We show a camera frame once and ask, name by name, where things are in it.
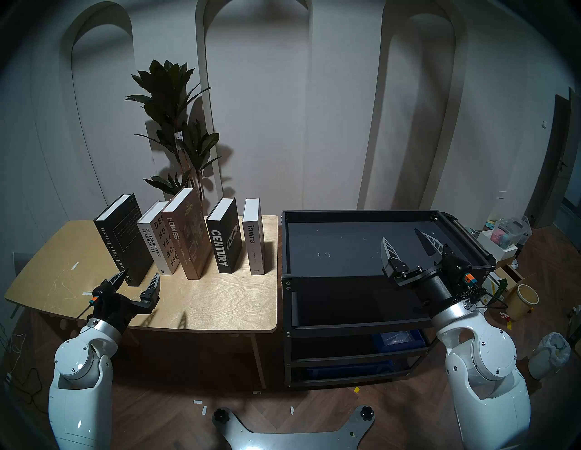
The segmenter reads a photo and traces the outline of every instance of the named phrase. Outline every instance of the metal base plate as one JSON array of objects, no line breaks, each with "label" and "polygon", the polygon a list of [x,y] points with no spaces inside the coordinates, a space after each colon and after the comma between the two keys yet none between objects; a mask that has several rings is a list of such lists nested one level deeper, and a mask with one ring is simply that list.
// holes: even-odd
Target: metal base plate
[{"label": "metal base plate", "polygon": [[370,406],[361,405],[337,431],[325,433],[253,433],[227,408],[219,408],[212,422],[233,450],[356,450],[359,441],[375,421]]}]

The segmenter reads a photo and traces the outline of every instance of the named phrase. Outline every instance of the black metal cart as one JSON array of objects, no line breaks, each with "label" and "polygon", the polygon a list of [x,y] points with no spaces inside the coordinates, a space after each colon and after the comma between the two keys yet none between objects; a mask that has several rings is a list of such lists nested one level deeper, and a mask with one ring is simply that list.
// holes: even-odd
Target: black metal cart
[{"label": "black metal cart", "polygon": [[[432,326],[428,314],[412,290],[382,272],[382,237],[408,265],[433,264],[416,229],[469,261],[478,284],[493,270],[493,257],[455,218],[439,211],[283,211],[287,387],[405,377],[428,354],[435,344],[422,331]],[[423,340],[419,348],[379,352],[374,344],[376,333],[414,329]],[[365,369],[363,375],[353,374],[357,368]]]}]

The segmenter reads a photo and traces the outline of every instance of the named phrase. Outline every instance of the book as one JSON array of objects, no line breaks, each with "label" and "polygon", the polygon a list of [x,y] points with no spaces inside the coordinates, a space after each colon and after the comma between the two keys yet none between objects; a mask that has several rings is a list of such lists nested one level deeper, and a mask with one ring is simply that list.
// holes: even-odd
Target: book
[{"label": "book", "polygon": [[236,199],[222,199],[206,219],[212,249],[220,273],[233,273],[240,251],[240,223]]},{"label": "book", "polygon": [[128,286],[139,286],[153,259],[139,237],[141,217],[134,194],[124,194],[93,221],[119,271],[127,269]]},{"label": "book", "polygon": [[162,275],[172,275],[180,260],[170,240],[170,232],[162,217],[168,201],[157,201],[137,222],[153,262]]},{"label": "book", "polygon": [[182,188],[162,209],[170,240],[188,280],[199,280],[211,252],[196,188]]},{"label": "book", "polygon": [[260,213],[260,199],[246,199],[242,217],[244,240],[252,275],[264,275],[264,229]]}]

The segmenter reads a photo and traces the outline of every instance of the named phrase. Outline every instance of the black knob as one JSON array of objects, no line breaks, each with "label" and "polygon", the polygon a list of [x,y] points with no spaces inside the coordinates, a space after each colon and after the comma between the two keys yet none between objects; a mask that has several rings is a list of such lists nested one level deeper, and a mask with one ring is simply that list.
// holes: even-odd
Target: black knob
[{"label": "black knob", "polygon": [[363,417],[363,420],[371,420],[373,419],[373,415],[373,409],[370,406],[364,406],[361,409],[361,417]]},{"label": "black knob", "polygon": [[225,410],[218,408],[214,412],[214,419],[216,420],[216,422],[220,422],[226,425],[226,422],[230,420],[230,417],[228,416],[228,413]]}]

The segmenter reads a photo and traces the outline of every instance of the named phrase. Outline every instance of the brown book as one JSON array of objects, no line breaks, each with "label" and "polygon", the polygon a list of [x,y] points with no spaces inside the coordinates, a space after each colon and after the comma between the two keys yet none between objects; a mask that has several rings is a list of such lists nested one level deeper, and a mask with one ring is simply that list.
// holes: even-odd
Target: brown book
[{"label": "brown book", "polygon": [[162,217],[188,280],[199,280],[212,251],[198,190],[182,188]]}]

